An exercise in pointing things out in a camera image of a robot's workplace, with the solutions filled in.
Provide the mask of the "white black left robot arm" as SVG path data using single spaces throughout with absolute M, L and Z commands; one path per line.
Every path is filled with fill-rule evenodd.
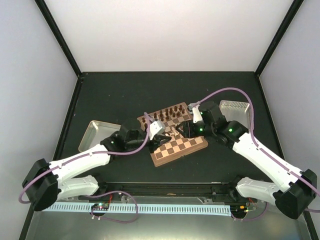
M 92 175 L 78 177 L 91 169 L 109 164 L 115 157 L 133 155 L 147 147 L 152 153 L 172 138 L 165 134 L 164 126 L 155 121 L 128 127 L 121 125 L 107 138 L 92 148 L 61 160 L 37 160 L 24 181 L 18 200 L 30 204 L 34 211 L 47 209 L 56 201 L 77 196 L 103 199 L 108 192 L 106 185 Z

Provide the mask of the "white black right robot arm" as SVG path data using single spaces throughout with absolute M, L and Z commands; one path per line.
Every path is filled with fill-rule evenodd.
M 228 187 L 228 198 L 234 202 L 254 198 L 274 205 L 291 219 L 307 210 L 317 196 L 317 175 L 312 170 L 295 167 L 259 142 L 253 133 L 237 120 L 228 121 L 213 101 L 190 104 L 193 118 L 176 126 L 185 138 L 211 138 L 241 155 L 271 182 L 241 178 Z

